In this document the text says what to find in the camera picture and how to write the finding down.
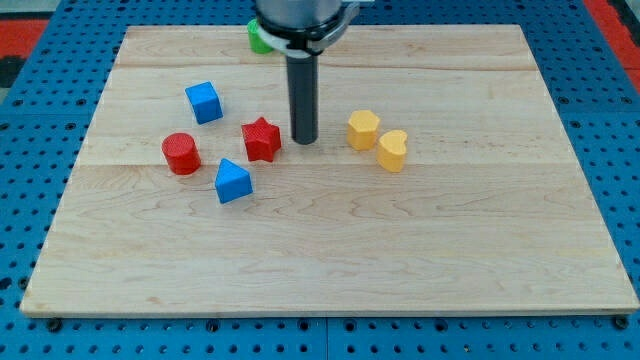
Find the grey robot arm flange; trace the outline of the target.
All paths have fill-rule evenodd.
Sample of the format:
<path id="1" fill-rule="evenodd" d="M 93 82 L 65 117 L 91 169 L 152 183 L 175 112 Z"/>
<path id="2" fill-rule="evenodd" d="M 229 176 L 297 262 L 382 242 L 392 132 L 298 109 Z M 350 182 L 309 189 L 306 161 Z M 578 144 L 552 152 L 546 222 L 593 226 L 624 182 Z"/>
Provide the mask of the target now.
<path id="1" fill-rule="evenodd" d="M 260 39 L 292 58 L 320 55 L 360 12 L 358 1 L 256 0 L 255 5 Z"/>

